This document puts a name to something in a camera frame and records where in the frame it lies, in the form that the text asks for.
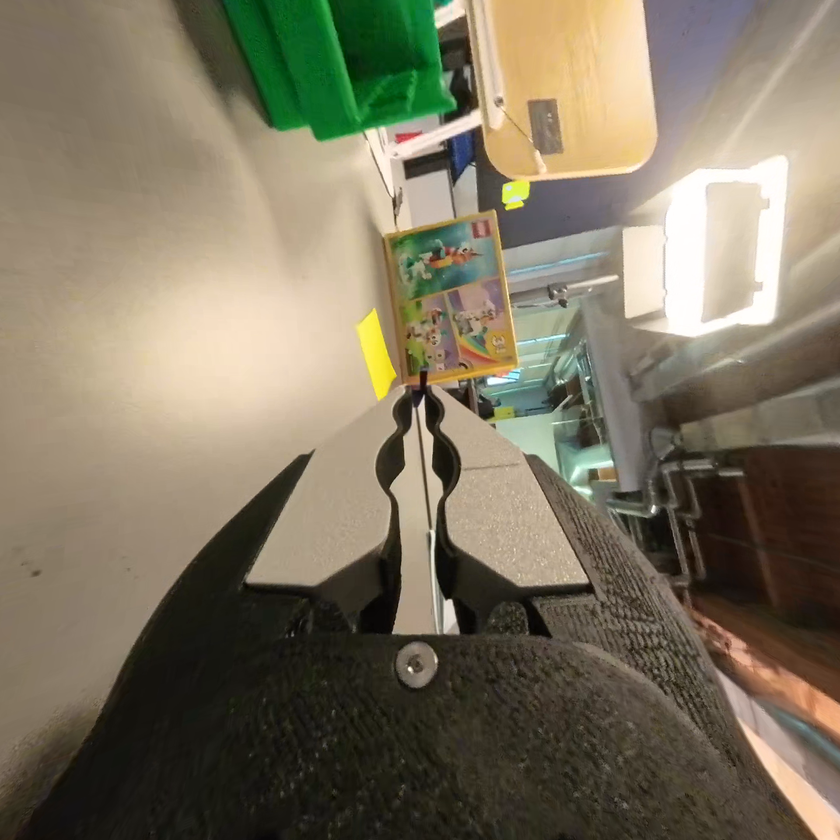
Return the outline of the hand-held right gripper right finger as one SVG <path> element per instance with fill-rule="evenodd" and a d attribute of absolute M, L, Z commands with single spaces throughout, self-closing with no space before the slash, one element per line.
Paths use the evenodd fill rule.
<path fill-rule="evenodd" d="M 482 632 L 519 605 L 541 634 L 536 601 L 592 593 L 592 580 L 525 454 L 441 387 L 428 387 L 425 428 L 441 485 L 434 507 L 436 583 L 457 632 Z"/>

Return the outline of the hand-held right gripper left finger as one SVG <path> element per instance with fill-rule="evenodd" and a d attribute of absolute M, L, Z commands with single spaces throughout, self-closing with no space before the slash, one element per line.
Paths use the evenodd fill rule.
<path fill-rule="evenodd" d="M 410 389 L 402 386 L 317 447 L 245 583 L 334 604 L 361 631 L 390 634 L 403 554 L 392 485 L 405 468 L 409 429 Z"/>

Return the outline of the green plastic bin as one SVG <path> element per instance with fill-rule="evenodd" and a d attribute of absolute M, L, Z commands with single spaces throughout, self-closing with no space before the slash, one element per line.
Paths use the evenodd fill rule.
<path fill-rule="evenodd" d="M 330 141 L 456 109 L 431 1 L 224 1 L 268 124 Z"/>

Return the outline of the yellow toy set box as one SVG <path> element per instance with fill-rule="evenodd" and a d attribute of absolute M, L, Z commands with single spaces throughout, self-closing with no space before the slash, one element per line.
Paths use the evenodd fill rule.
<path fill-rule="evenodd" d="M 493 210 L 385 234 L 401 382 L 462 382 L 519 367 Z"/>

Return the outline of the yellow sticky note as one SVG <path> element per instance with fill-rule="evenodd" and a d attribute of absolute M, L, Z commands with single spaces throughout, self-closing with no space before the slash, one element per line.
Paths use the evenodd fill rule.
<path fill-rule="evenodd" d="M 380 402 L 396 382 L 397 372 L 386 346 L 377 310 L 370 310 L 355 329 L 376 400 Z"/>

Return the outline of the black light stand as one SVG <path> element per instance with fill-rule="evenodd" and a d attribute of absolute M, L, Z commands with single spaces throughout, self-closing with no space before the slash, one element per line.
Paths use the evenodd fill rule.
<path fill-rule="evenodd" d="M 545 287 L 518 290 L 510 294 L 511 307 L 515 312 L 566 309 L 573 301 L 603 293 L 620 279 L 619 275 L 612 274 L 575 282 L 552 282 Z"/>

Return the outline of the studio light panel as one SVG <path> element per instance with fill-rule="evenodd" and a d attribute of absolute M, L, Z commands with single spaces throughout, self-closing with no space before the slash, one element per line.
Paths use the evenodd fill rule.
<path fill-rule="evenodd" d="M 775 320 L 790 163 L 696 170 L 656 224 L 623 229 L 625 320 L 694 339 Z"/>

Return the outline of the wooden book stand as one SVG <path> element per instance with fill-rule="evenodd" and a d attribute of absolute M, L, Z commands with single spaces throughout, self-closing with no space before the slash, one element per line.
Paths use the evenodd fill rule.
<path fill-rule="evenodd" d="M 379 163 L 476 129 L 512 181 L 623 175 L 648 162 L 658 127 L 644 2 L 444 2 L 434 14 L 438 29 L 466 21 L 478 104 L 403 142 L 367 132 Z"/>

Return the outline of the large dark monitor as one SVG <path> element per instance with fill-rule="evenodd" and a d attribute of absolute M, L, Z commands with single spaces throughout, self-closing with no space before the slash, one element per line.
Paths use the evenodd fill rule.
<path fill-rule="evenodd" d="M 650 160 L 626 175 L 540 182 L 521 208 L 501 201 L 507 180 L 490 163 L 475 131 L 480 211 L 494 210 L 504 249 L 609 228 L 675 180 L 678 153 L 721 83 L 740 41 L 765 2 L 650 1 L 645 3 L 658 120 Z"/>

